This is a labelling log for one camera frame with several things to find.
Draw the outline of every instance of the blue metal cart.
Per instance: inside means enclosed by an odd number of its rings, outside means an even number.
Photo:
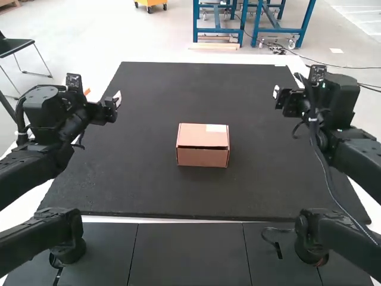
[[[278,20],[282,19],[283,11],[285,9],[286,5],[286,0],[282,0],[281,4],[271,4],[270,0],[266,0],[266,3],[264,0],[258,0],[258,3],[249,3],[247,6],[249,7],[256,7],[257,12],[255,14],[255,20],[254,20],[254,31],[252,34],[252,41],[251,41],[251,46],[255,47],[257,45],[258,41],[258,34],[263,32],[263,33],[290,33],[290,34],[296,34],[299,36],[299,39],[297,40],[295,46],[289,46],[289,48],[300,48],[303,43],[303,39],[305,36],[305,32],[307,31],[308,27],[308,22],[310,21],[312,11],[314,9],[316,0],[310,0],[307,11],[304,16],[304,20],[302,23],[302,27],[299,29],[294,29],[294,28],[282,28],[280,24],[278,23]],[[278,8],[279,13],[277,18],[275,18],[273,12],[270,10],[270,8]],[[243,3],[243,10],[242,10],[242,18],[243,15],[245,14],[245,3]],[[260,18],[262,15],[262,10],[264,14],[267,16],[267,18],[270,20],[271,25],[273,28],[261,28],[260,27]]]
[[[226,33],[226,34],[237,34],[238,35],[238,43],[242,46],[243,33],[245,29],[246,23],[246,15],[248,9],[248,0],[243,0],[243,8],[242,8],[242,17],[241,17],[241,25],[239,29],[228,29],[222,28],[220,23],[220,11],[219,8],[225,8],[230,10],[231,15],[230,19],[233,20],[235,16],[235,11],[237,7],[237,0],[233,0],[232,4],[230,4],[230,0],[227,0],[226,4],[200,4],[199,0],[193,0],[193,42],[197,43],[198,41],[198,33]],[[200,8],[213,8],[214,11],[214,21],[216,23],[215,28],[198,28],[197,20],[200,16]]]

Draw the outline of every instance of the box flap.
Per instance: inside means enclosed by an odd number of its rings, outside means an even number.
[[[228,147],[227,128],[227,125],[181,123],[179,125],[177,146]]]

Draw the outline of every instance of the chair leg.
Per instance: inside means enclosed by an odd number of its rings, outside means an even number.
[[[37,46],[36,46],[35,44],[33,44],[33,46],[35,46],[35,48],[36,48],[36,51],[38,52],[38,54],[39,54],[39,56],[40,56],[40,58],[41,58],[41,60],[42,60],[43,64],[45,65],[46,69],[48,70],[49,74],[42,74],[42,73],[32,73],[32,72],[30,72],[30,71],[28,71],[28,72],[27,72],[26,70],[22,70],[22,69],[21,69],[21,67],[20,67],[20,65],[18,64],[18,61],[17,61],[16,55],[15,55],[15,54],[13,54],[13,56],[14,56],[14,59],[16,60],[16,63],[17,63],[18,69],[19,69],[19,70],[20,70],[22,73],[26,73],[26,74],[33,74],[33,75],[35,75],[35,76],[45,76],[45,77],[50,77],[50,78],[52,79],[52,78],[53,78],[53,75],[52,75],[52,73],[51,73],[50,69],[48,68],[48,66],[46,65],[46,62],[43,60],[43,57],[41,56],[41,54],[40,54],[40,51],[37,49]]]
[[[2,70],[2,72],[5,74],[5,76],[8,78],[8,80],[12,83],[12,86],[14,87],[14,89],[17,91],[17,93],[21,96],[21,93],[20,91],[18,91],[18,89],[16,88],[16,86],[14,85],[13,81],[10,79],[10,77],[7,75],[7,73],[5,72],[5,70],[2,68],[2,66],[0,66],[0,69]],[[6,97],[11,97],[11,98],[14,98],[15,100],[19,99],[19,97],[14,97],[12,95],[6,95]]]

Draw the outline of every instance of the white label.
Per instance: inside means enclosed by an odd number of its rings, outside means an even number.
[[[226,133],[226,125],[207,124],[207,132],[224,132],[224,133]]]
[[[329,48],[329,49],[334,54],[343,54],[344,53],[342,49],[336,49],[336,48]]]
[[[274,92],[273,92],[273,98],[276,100],[276,97],[278,96],[278,91],[279,91],[279,86],[274,87]]]

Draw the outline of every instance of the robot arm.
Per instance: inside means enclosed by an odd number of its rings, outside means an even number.
[[[79,74],[68,74],[66,86],[35,86],[18,101],[15,119],[18,147],[0,161],[0,211],[30,189],[56,178],[74,154],[89,124],[115,122],[118,92],[104,102],[88,102]],[[24,113],[30,121],[26,126]],[[27,136],[31,129],[34,138]],[[86,251],[77,209],[45,209],[21,225],[0,233],[0,277],[50,249],[53,267],[79,260]]]
[[[338,169],[381,204],[381,144],[369,133],[351,126],[360,93],[357,81],[330,74],[325,66],[312,66],[308,80],[300,74],[295,77],[305,89],[276,86],[276,109],[282,109],[285,117],[302,119],[310,128],[311,143],[316,143],[317,147],[313,146],[318,149],[318,157],[319,153],[323,155],[321,163],[326,175],[329,168],[325,165]],[[333,250],[381,281],[380,235],[348,212],[301,210],[295,232],[295,251],[305,263],[323,266],[329,259],[329,250]]]

